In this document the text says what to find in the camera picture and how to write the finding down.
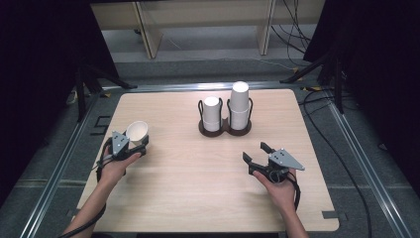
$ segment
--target metal bar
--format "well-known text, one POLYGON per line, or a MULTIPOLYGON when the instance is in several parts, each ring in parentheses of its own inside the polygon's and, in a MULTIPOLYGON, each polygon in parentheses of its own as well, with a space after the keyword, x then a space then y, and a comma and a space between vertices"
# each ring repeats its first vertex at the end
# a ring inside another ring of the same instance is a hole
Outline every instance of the metal bar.
POLYGON ((52 172, 52 176, 49 179, 47 185, 44 187, 43 193, 39 198, 37 204, 35 205, 34 209, 31 212, 30 218, 22 232, 21 238, 32 238, 35 237, 38 228, 40 227, 41 222, 47 212, 47 209, 50 206, 50 203, 53 199, 57 186, 59 185, 59 181, 61 179, 62 174, 68 164, 69 158, 72 155, 75 145, 80 138, 82 129, 84 128, 88 115, 91 112, 91 109, 98 99, 99 95, 93 96, 91 102, 89 103, 88 110, 84 118, 77 122, 73 133, 71 134, 70 139, 68 140, 67 145, 64 148, 61 157, 58 160, 58 163, 55 166, 54 171, 52 172))
MULTIPOLYGON (((332 96, 331 92, 328 90, 326 91, 326 94, 327 96, 332 96)), ((339 124, 346 140, 348 141, 355 155, 355 158, 362 172, 364 173, 371 190, 373 191, 374 196, 382 208, 383 213, 385 214, 395 235, 401 238, 413 237, 405 221, 401 217, 397 205, 389 195, 388 191, 383 185, 383 182, 374 170, 373 165, 370 163, 368 156, 366 155, 364 149, 359 143, 358 138, 349 125, 346 116, 341 114, 337 107, 332 104, 330 104, 330 109, 333 112, 333 115, 336 118, 337 123, 339 124)))
MULTIPOLYGON (((234 82, 186 83, 167 85, 139 85, 137 88, 126 90, 119 86, 103 87, 105 91, 116 92, 165 92, 165 91, 211 91, 232 89, 234 82)), ((277 81, 247 81, 251 89, 278 89, 308 86, 308 82, 278 83, 277 81)))

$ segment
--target black cable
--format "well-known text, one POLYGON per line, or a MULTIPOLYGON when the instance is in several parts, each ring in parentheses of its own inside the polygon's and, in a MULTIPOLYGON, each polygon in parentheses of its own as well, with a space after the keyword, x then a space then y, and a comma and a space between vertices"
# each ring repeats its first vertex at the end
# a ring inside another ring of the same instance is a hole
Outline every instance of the black cable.
POLYGON ((291 13, 290 8, 287 5, 285 0, 283 0, 283 3, 284 3, 284 6, 286 7, 286 9, 287 9, 287 11, 290 15, 291 20, 293 21, 290 35, 292 35, 293 28, 296 28, 297 32, 299 33, 299 36, 302 36, 303 38, 306 38, 305 35, 302 33, 302 31, 299 28, 299 23, 298 23, 298 19, 297 19, 297 8, 298 8, 298 5, 299 5, 299 1, 294 1, 294 15, 291 13))
POLYGON ((283 33, 285 33, 285 34, 287 34, 287 36, 290 36, 290 37, 294 37, 294 38, 298 38, 298 39, 305 39, 305 40, 307 40, 307 41, 312 41, 310 38, 308 38, 308 37, 306 37, 306 36, 297 36, 297 35, 293 35, 293 34, 290 34, 290 33, 288 33, 288 32, 286 32, 286 30, 284 30, 282 27, 281 27, 281 25, 278 25, 278 27, 280 28, 280 30, 283 32, 283 33))
POLYGON ((331 103, 328 103, 328 104, 326 104, 326 105, 323 105, 323 106, 321 106, 321 107, 319 107, 319 108, 317 108, 317 109, 315 109, 315 110, 311 111, 309 114, 305 114, 305 115, 303 115, 303 117, 310 116, 310 115, 314 114, 316 111, 319 111, 319 110, 321 110, 321 109, 323 109, 323 108, 325 108, 325 107, 328 107, 330 104, 331 104, 331 103))
POLYGON ((292 174, 291 172, 287 173, 286 179, 289 180, 293 184, 293 187, 296 190, 296 195, 294 197, 294 210, 297 210, 297 207, 299 206, 299 201, 300 201, 300 186, 299 184, 297 184, 296 176, 292 174))
POLYGON ((98 168, 98 170, 99 170, 99 167, 102 167, 102 168, 104 168, 106 165, 108 165, 109 163, 111 163, 111 162, 113 162, 114 160, 113 159, 110 159, 107 163, 105 163, 105 164, 102 164, 102 165, 100 165, 100 163, 102 163, 102 162, 97 162, 96 163, 96 166, 94 167, 94 168, 92 168, 92 170, 91 171, 93 171, 93 170, 95 170, 96 168, 98 168))
POLYGON ((281 39, 282 42, 284 42, 288 47, 293 47, 295 50, 305 54, 305 52, 303 52, 302 50, 300 50, 298 47, 296 47, 295 45, 293 45, 292 43, 288 42, 287 40, 285 40, 276 30, 273 26, 271 26, 271 29, 275 32, 275 34, 281 39))
MULTIPOLYGON (((312 91, 312 92, 320 92, 320 91, 329 91, 330 89, 322 89, 322 90, 316 90, 316 91, 312 91)), ((318 97, 318 98, 316 98, 316 99, 312 99, 312 100, 309 100, 309 101, 306 101, 306 102, 298 102, 297 104, 299 105, 299 106, 301 106, 301 105, 303 105, 303 104, 306 104, 306 103, 310 103, 310 102, 317 102, 317 101, 321 101, 321 100, 325 100, 325 99, 332 99, 332 98, 334 98, 334 96, 325 96, 325 97, 318 97)))
POLYGON ((88 221, 86 224, 84 224, 84 225, 82 225, 82 226, 80 226, 80 227, 78 227, 78 228, 76 228, 72 231, 69 231, 69 232, 67 232, 63 235, 60 235, 60 236, 58 236, 58 238, 69 238, 69 237, 72 237, 73 235, 78 234, 78 233, 82 232, 83 230, 89 228, 91 225, 95 224, 102 217, 102 215, 105 213, 105 210, 106 210, 106 204, 102 207, 102 209, 99 211, 99 213, 95 217, 93 217, 90 221, 88 221))
POLYGON ((351 172, 349 171, 349 169, 346 166, 346 163, 344 162, 343 158, 340 156, 340 154, 337 152, 337 150, 333 147, 333 145, 331 144, 331 142, 324 136, 324 134, 322 134, 322 132, 319 130, 319 128, 316 126, 315 122, 312 120, 312 117, 308 114, 307 108, 306 108, 306 100, 309 98, 310 95, 312 95, 313 93, 318 92, 318 91, 312 91, 310 93, 308 93, 308 95, 305 96, 305 98, 303 99, 303 109, 305 111, 305 113, 308 115, 308 119, 310 120, 310 122, 312 123, 312 125, 314 126, 315 130, 317 130, 317 132, 320 134, 320 136, 324 139, 324 141, 330 146, 330 148, 333 150, 334 154, 336 154, 337 158, 339 159, 340 163, 343 165, 343 168, 345 169, 346 173, 348 174, 350 180, 353 183, 353 186, 355 187, 355 189, 357 190, 359 196, 361 197, 362 203, 364 204, 365 207, 365 211, 367 213, 367 232, 368 232, 368 237, 371 237, 371 222, 370 222, 370 213, 368 211, 368 204, 365 200, 364 195, 362 194, 361 190, 359 189, 355 179, 353 178, 351 172))
MULTIPOLYGON (((308 66, 308 65, 304 65, 304 64, 300 64, 300 63, 297 63, 297 62, 295 62, 293 59, 291 59, 291 57, 290 57, 290 52, 289 52, 289 47, 290 46, 293 46, 292 44, 291 44, 291 42, 290 42, 290 36, 288 37, 288 40, 287 40, 287 42, 286 42, 286 45, 287 45, 287 58, 293 63, 293 64, 295 64, 295 65, 298 65, 298 66, 303 66, 303 67, 306 67, 306 66, 308 66)), ((299 51, 299 52, 301 52, 301 53, 303 53, 303 54, 305 54, 305 52, 303 52, 302 50, 300 50, 299 48, 297 48, 297 47, 295 47, 295 46, 293 46, 293 48, 294 49, 296 49, 297 51, 299 51)))

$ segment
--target forearm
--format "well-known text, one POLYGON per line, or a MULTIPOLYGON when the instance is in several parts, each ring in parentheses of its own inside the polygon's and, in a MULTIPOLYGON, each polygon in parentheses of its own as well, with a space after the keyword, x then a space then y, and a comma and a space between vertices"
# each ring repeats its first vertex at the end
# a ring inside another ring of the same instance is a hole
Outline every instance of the forearm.
POLYGON ((280 210, 281 217, 286 226, 286 232, 290 238, 306 238, 309 237, 302 222, 297 216, 296 211, 293 210, 280 210))
MULTIPOLYGON (((83 204, 77 215, 68 225, 68 227, 63 231, 63 234, 86 224, 93 217, 95 217, 105 205, 106 200, 108 199, 109 194, 113 188, 113 183, 100 181, 90 196, 87 198, 86 202, 83 204)), ((90 237, 93 232, 93 228, 94 225, 74 235, 73 237, 90 237)))

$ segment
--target white cup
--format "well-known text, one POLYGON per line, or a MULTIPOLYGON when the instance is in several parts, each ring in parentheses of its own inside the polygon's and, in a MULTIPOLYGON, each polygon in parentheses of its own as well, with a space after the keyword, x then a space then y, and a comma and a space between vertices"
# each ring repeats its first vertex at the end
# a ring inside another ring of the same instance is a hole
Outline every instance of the white cup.
POLYGON ((127 128, 126 136, 130 139, 131 142, 133 142, 133 144, 140 146, 148 133, 148 123, 144 121, 136 121, 130 124, 130 126, 127 128))
POLYGON ((234 130, 243 130, 248 125, 248 119, 250 116, 250 109, 242 112, 231 110, 232 118, 228 118, 229 125, 234 130))
POLYGON ((222 127, 222 125, 223 125, 223 121, 219 121, 219 122, 216 122, 216 123, 214 123, 214 122, 209 123, 209 122, 203 121, 204 129, 206 129, 209 132, 219 131, 220 128, 222 127))
POLYGON ((243 112, 249 109, 249 90, 246 82, 237 81, 234 83, 231 91, 230 107, 236 112, 243 112))
POLYGON ((221 120, 221 107, 220 99, 215 96, 209 96, 204 99, 203 103, 203 121, 207 123, 219 123, 221 120))

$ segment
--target wooden table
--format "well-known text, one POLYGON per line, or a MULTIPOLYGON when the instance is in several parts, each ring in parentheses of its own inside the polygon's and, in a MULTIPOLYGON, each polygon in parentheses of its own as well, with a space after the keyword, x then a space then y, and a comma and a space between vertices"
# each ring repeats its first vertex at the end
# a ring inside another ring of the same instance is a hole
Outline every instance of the wooden table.
MULTIPOLYGON (((107 137, 136 120, 149 124, 148 154, 127 169, 107 202, 95 231, 113 232, 278 232, 283 221, 265 188, 248 175, 242 153, 267 164, 266 142, 284 148, 306 171, 297 172, 302 195, 298 208, 308 231, 334 231, 337 218, 325 219, 333 204, 308 132, 289 89, 251 90, 254 101, 249 134, 216 138, 198 130, 198 101, 209 95, 226 101, 230 91, 124 94, 107 137)), ((96 185, 92 172, 78 207, 96 185)))

